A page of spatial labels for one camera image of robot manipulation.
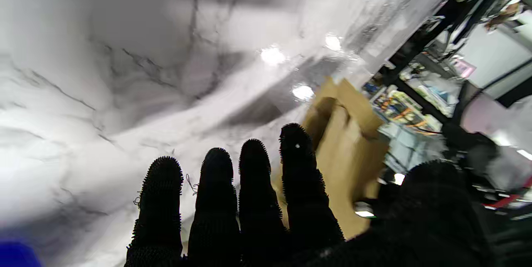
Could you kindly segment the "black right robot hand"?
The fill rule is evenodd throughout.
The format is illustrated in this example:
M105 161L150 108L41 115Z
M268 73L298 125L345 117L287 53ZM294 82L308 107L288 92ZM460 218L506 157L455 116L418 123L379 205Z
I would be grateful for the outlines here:
M488 267L490 251L466 183L450 162L410 170L382 221L345 240L317 168L312 140L296 124L280 136L289 229L260 140L241 149L241 188L230 155L210 149L201 176L188 252L182 256L178 161L159 157L139 195L126 267Z

